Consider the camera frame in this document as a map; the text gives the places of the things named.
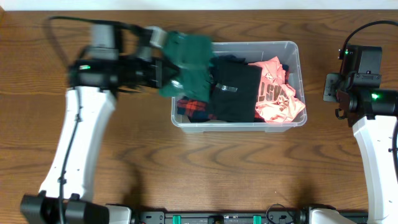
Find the black garment with tape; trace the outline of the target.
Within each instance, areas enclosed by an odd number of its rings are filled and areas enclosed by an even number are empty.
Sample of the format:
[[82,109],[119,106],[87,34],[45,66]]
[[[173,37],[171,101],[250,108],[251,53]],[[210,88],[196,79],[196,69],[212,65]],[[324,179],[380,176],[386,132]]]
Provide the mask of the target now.
[[262,68],[228,60],[214,60],[215,87],[210,95],[210,111],[218,120],[252,123]]

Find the dark navy garment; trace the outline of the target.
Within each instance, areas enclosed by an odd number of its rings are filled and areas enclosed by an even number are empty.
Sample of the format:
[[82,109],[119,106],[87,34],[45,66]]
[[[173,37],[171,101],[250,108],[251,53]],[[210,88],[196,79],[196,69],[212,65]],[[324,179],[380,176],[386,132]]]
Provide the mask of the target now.
[[226,61],[226,62],[233,62],[233,63],[246,63],[245,58],[241,57],[236,57],[234,55],[220,55],[220,56],[215,56],[213,57],[210,62],[212,66],[215,66],[217,63],[220,63],[221,61]]

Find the red plaid flannel shirt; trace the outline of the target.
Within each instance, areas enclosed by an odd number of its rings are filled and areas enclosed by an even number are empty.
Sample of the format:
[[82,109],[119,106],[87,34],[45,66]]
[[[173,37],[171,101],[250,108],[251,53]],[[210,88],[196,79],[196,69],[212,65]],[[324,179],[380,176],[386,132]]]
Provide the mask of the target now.
[[[211,67],[210,73],[212,74],[214,66]],[[211,85],[210,95],[215,87],[215,83]],[[210,111],[209,102],[198,101],[190,99],[186,96],[177,101],[177,113],[188,117],[192,123],[204,123],[210,120],[218,120]]]

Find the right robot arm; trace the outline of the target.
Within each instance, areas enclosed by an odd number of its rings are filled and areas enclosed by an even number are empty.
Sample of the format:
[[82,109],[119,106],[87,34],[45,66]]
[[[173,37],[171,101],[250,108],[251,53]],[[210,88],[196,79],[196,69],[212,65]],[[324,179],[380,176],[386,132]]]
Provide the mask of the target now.
[[323,99],[338,104],[358,143],[368,192],[368,223],[397,223],[397,91],[380,87],[382,48],[343,47]]

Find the pink garment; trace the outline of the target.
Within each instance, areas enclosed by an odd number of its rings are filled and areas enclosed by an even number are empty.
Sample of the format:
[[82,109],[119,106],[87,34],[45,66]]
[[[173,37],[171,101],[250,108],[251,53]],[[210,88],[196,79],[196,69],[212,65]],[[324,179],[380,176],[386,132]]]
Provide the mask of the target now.
[[289,85],[289,66],[278,57],[254,62],[262,69],[255,105],[255,113],[267,123],[290,123],[305,109],[296,97],[296,90]]

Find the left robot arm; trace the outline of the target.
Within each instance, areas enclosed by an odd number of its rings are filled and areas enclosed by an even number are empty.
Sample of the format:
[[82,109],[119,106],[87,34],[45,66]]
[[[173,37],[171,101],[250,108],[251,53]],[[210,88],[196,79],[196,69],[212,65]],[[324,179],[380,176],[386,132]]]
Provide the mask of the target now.
[[174,65],[152,56],[167,33],[116,21],[94,21],[91,44],[69,66],[63,128],[51,168],[37,195],[20,210],[29,223],[137,223],[126,205],[93,203],[97,158],[118,93],[161,88]]

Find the green garment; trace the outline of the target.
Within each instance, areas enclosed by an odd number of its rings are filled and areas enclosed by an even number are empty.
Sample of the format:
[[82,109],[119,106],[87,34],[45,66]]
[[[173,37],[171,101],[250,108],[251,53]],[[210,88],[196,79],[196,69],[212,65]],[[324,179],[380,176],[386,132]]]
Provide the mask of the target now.
[[208,102],[213,77],[210,74],[212,39],[206,35],[184,34],[171,31],[162,49],[163,56],[179,68],[169,68],[165,74],[171,79],[159,90],[164,97],[186,96],[193,100]]

